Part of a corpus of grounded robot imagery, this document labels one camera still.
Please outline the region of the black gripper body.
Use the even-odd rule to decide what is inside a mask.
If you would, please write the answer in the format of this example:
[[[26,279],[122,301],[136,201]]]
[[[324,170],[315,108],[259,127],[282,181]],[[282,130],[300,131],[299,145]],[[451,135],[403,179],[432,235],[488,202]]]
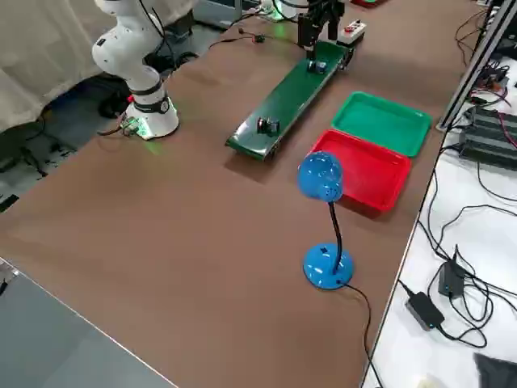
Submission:
[[[307,16],[311,19],[340,19],[344,15],[344,2],[339,0],[309,1]]]

